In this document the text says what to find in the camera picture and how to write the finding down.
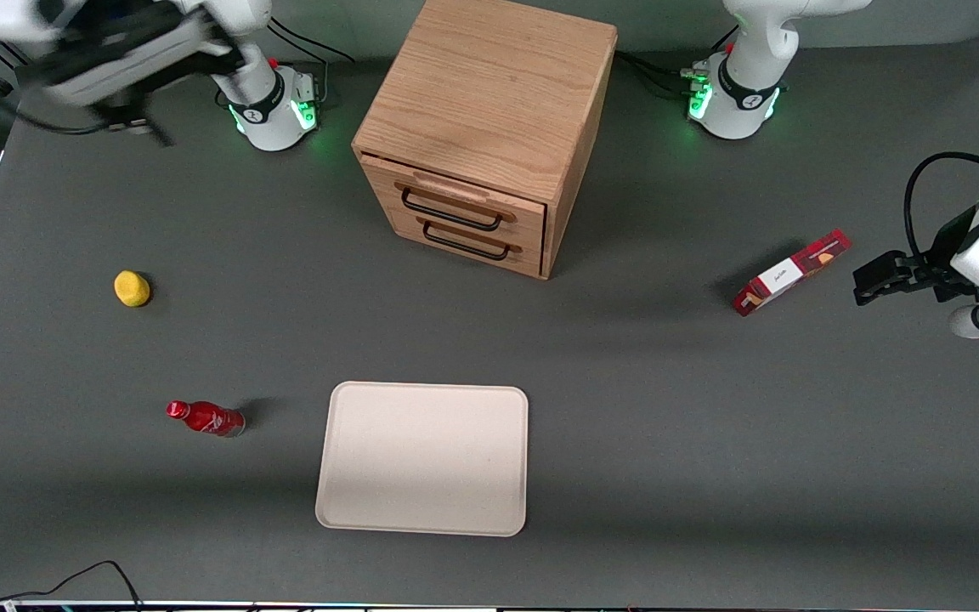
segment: wall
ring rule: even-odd
[[[619,48],[630,51],[700,48],[734,25],[719,0],[524,0],[619,28]],[[396,54],[421,0],[274,0],[274,14],[302,34],[358,58]],[[805,47],[954,43],[979,36],[979,0],[874,0],[863,11],[804,20]],[[267,31],[256,35],[268,54],[294,59],[297,51]]]

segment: bottle cap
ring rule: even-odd
[[[174,402],[168,402],[168,408],[164,410],[166,414],[171,416],[171,418],[186,418],[187,413],[191,411],[191,405],[187,402],[180,402],[179,399],[174,400]]]

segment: drawer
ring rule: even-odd
[[[544,205],[376,156],[360,161],[399,235],[540,276]]]

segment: green led light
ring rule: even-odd
[[[236,111],[233,110],[233,105],[229,105],[229,113],[232,113],[233,121],[236,121],[236,131],[244,134],[244,125],[241,125],[241,118],[236,115]]]
[[[780,87],[777,87],[777,90],[774,90],[772,93],[772,100],[769,100],[769,110],[765,111],[766,119],[769,119],[769,117],[772,116],[772,110],[777,105],[778,97],[780,97]]]
[[[705,111],[708,110],[708,101],[710,100],[712,100],[712,86],[706,84],[690,100],[690,116],[696,120],[702,119],[705,116]]]
[[[315,128],[315,105],[312,102],[289,100],[289,108],[292,108],[292,112],[297,116],[297,121],[300,121],[300,127],[304,131],[307,132],[309,129]]]

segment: yellow ball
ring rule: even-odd
[[[120,272],[116,276],[114,286],[116,287],[116,297],[120,298],[120,302],[124,306],[136,309],[149,302],[149,283],[146,282],[146,279],[141,278],[139,272],[132,272],[131,270]]]

